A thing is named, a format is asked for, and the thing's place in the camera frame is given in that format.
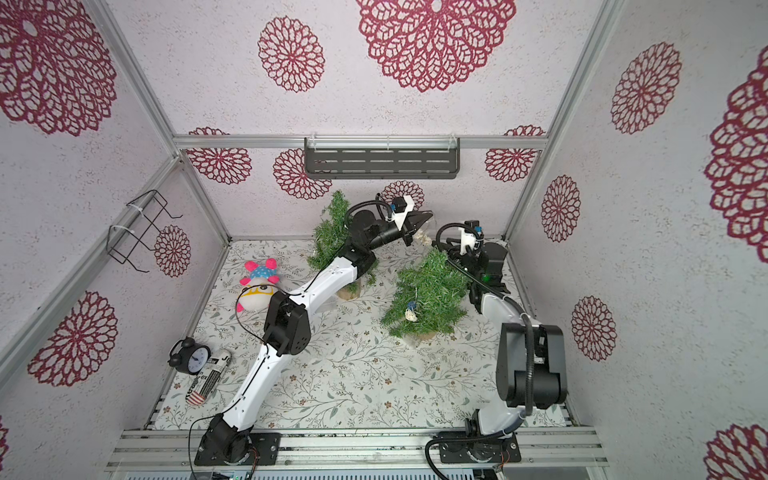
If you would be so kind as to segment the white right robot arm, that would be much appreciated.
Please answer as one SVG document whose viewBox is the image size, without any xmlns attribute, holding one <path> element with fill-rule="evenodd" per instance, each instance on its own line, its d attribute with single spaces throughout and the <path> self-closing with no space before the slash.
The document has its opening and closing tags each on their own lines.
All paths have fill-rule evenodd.
<svg viewBox="0 0 768 480">
<path fill-rule="evenodd" d="M 500 327 L 495 385 L 499 400 L 474 412 L 457 437 L 434 437 L 424 447 L 429 468 L 446 475 L 431 457 L 442 445 L 472 456 L 479 446 L 491 448 L 500 460 L 515 459 L 516 431 L 536 409 L 546 410 L 567 397 L 563 332 L 534 319 L 503 282 L 508 251 L 487 243 L 477 220 L 441 226 L 432 245 L 447 255 L 446 263 L 469 280 L 469 299 L 478 313 Z"/>
</svg>

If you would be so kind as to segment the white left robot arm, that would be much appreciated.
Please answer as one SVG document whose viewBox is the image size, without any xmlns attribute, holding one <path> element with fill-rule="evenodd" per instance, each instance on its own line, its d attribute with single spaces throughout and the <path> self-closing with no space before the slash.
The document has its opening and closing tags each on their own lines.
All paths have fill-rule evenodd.
<svg viewBox="0 0 768 480">
<path fill-rule="evenodd" d="M 309 345 L 313 316 L 340 289 L 371 269 L 377 260 L 375 249 L 397 240 L 411 245 L 432 217 L 432 211 L 418 210 L 409 195 L 389 203 L 367 200 L 345 212 L 346 238 L 330 264 L 308 283 L 272 296 L 249 373 L 228 406 L 206 418 L 209 424 L 197 450 L 187 447 L 191 471 L 197 466 L 258 464 L 259 448 L 251 440 L 251 431 L 283 367 Z"/>
</svg>

